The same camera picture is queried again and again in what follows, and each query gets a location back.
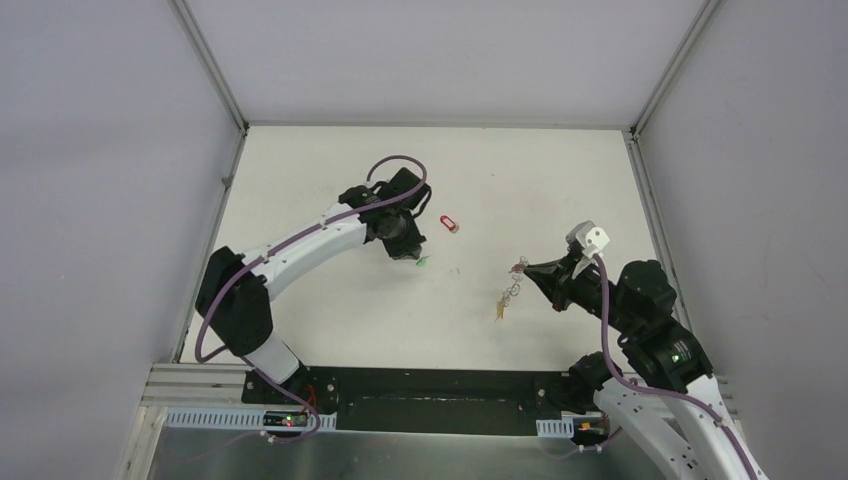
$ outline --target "metal frame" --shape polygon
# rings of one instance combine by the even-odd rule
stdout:
[[[280,410],[286,408],[299,408],[299,406],[266,406],[266,405],[244,405],[241,403],[241,391],[244,385],[245,374],[248,367],[244,365],[195,365],[185,364],[180,365],[176,362],[182,353],[185,343],[185,336],[188,331],[188,325],[193,316],[193,300],[197,296],[200,288],[202,277],[202,269],[206,259],[211,254],[215,244],[215,239],[220,228],[223,218],[225,206],[229,199],[230,187],[233,178],[238,168],[241,154],[244,150],[247,139],[247,132],[250,124],[244,117],[238,103],[226,82],[226,79],[221,72],[221,69],[212,54],[206,39],[198,26],[195,17],[188,5],[187,0],[168,0],[175,17],[179,21],[181,27],[186,33],[187,39],[192,46],[192,49],[197,54],[198,60],[203,65],[203,68],[209,76],[210,82],[215,89],[221,102],[227,109],[227,112],[233,120],[236,128],[240,133],[240,139],[233,154],[233,161],[230,169],[225,177],[221,179],[224,190],[221,195],[220,202],[217,207],[215,222],[212,230],[209,233],[209,240],[203,248],[202,257],[199,259],[198,271],[196,271],[196,281],[192,292],[192,298],[186,306],[185,315],[182,318],[182,330],[176,339],[171,350],[170,362],[173,363],[157,363],[154,364],[150,371],[147,384],[142,395],[140,406],[137,412],[136,421],[133,424],[132,431],[128,443],[124,449],[121,459],[121,468],[118,478],[121,480],[146,480],[150,474],[153,457],[156,450],[156,445],[159,441],[159,435],[162,427],[167,419],[169,407],[194,407],[194,408],[239,408],[239,409],[257,409],[265,410],[266,407]],[[677,78],[682,66],[689,57],[694,45],[701,37],[714,18],[716,11],[723,4],[723,0],[705,0],[699,10],[692,25],[689,27],[685,38],[681,42],[673,58],[669,62],[663,72],[662,78],[654,88],[645,107],[642,109],[638,120],[632,127],[627,126],[594,126],[587,127],[585,125],[509,125],[509,124],[471,124],[471,123],[427,123],[427,122],[393,122],[391,124],[385,122],[374,123],[355,123],[355,122],[317,122],[317,123],[298,123],[298,126],[314,125],[314,126],[429,126],[429,127],[503,127],[503,128],[591,128],[596,130],[622,130],[624,141],[627,146],[628,154],[631,160],[634,176],[637,180],[637,188],[639,190],[642,206],[645,211],[646,218],[649,223],[654,249],[656,250],[659,260],[663,267],[669,272],[669,281],[672,287],[680,292],[678,302],[675,306],[676,313],[680,322],[687,328],[692,327],[689,315],[683,300],[684,294],[680,289],[680,284],[677,279],[677,273],[672,261],[671,251],[665,235],[662,212],[657,199],[654,195],[654,189],[650,178],[650,173],[646,167],[639,148],[639,138],[645,126],[650,121],[652,115],[656,111],[658,105],[673,87],[674,80]],[[276,122],[254,122],[256,125],[287,125],[285,123]],[[736,410],[732,406],[733,397],[728,393],[729,385],[726,380],[719,377],[721,385],[722,398],[727,406],[730,414],[734,417],[734,422],[737,428],[741,431]],[[668,410],[662,400],[657,398],[646,397],[643,405],[652,408],[659,417],[671,418],[671,412]]]

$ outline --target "red keychain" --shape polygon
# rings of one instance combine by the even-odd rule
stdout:
[[[450,230],[451,233],[456,233],[457,230],[459,230],[459,224],[451,220],[451,218],[447,215],[439,217],[439,221],[442,222],[442,225]]]

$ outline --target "white table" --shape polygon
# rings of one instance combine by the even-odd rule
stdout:
[[[339,255],[272,305],[275,329],[308,365],[565,370],[600,350],[600,322],[556,313],[529,280],[495,321],[507,271],[566,253],[565,234],[591,219],[612,239],[610,278],[654,258],[621,133],[539,129],[254,127],[216,248],[238,252],[315,219],[390,154],[418,158],[433,199],[418,219],[424,267],[390,260],[379,242]],[[397,162],[378,170],[388,180]],[[440,223],[449,215],[461,228]],[[193,360],[195,316],[183,361]],[[209,331],[204,351],[220,345]],[[616,361],[630,370],[617,347]],[[229,354],[218,362],[238,362]]]

